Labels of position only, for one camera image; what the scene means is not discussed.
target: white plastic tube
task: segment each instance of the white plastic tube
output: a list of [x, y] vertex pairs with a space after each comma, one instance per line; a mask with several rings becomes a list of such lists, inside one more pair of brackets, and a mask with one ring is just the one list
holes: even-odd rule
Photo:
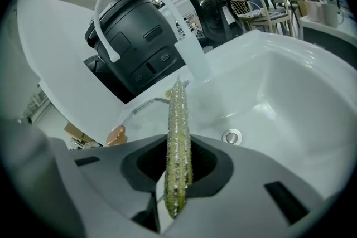
[[[163, 1], [167, 8], [170, 10], [173, 17], [181, 26], [182, 31], [186, 35], [186, 37], [183, 39], [185, 40], [185, 44], [179, 45], [180, 39], [178, 38], [177, 33], [175, 33], [175, 36], [178, 40], [178, 43], [175, 44], [175, 47], [177, 48], [178, 52], [180, 53], [181, 57], [183, 58], [184, 62], [186, 63], [187, 67], [189, 68], [193, 77], [196, 80], [204, 81], [209, 79], [211, 76], [211, 69], [207, 63], [200, 43], [198, 42], [197, 38], [191, 33], [184, 19], [180, 15], [177, 8], [172, 4], [172, 2], [170, 0]], [[102, 7], [102, 2], [103, 0], [97, 0], [97, 3], [95, 4], [94, 28], [100, 41], [107, 50], [110, 60], [112, 62], [116, 62], [120, 59], [120, 55], [111, 47], [108, 40], [105, 38], [99, 23], [99, 13], [100, 8]]]

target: sink drain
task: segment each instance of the sink drain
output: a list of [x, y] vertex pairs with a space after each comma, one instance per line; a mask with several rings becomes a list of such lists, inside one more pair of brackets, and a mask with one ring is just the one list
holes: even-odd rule
[[222, 141], [229, 144], [239, 145], [242, 142], [242, 134], [237, 129], [228, 129], [223, 133]]

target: white sink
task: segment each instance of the white sink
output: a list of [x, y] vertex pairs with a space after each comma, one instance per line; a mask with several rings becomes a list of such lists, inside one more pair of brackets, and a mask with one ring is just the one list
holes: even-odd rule
[[[274, 158], [323, 197], [344, 186], [356, 160], [355, 70], [321, 48], [257, 31], [207, 55], [216, 76], [187, 87], [191, 134], [221, 140], [237, 129], [241, 147]], [[138, 113], [129, 141], [166, 133], [167, 116], [163, 103]]]

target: white countertop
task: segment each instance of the white countertop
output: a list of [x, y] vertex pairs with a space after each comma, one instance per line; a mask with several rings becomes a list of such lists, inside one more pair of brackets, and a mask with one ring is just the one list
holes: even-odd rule
[[350, 18], [345, 18], [343, 23], [339, 24], [337, 28], [311, 21], [308, 19], [308, 16], [301, 17], [300, 21], [302, 27], [330, 34], [357, 47], [357, 23]]

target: orange object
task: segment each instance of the orange object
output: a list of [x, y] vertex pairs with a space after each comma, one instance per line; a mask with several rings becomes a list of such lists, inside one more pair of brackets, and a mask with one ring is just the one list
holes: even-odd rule
[[107, 137], [106, 146], [114, 146], [125, 144], [128, 141], [128, 137], [125, 136], [125, 127], [119, 125], [113, 131], [111, 131]]

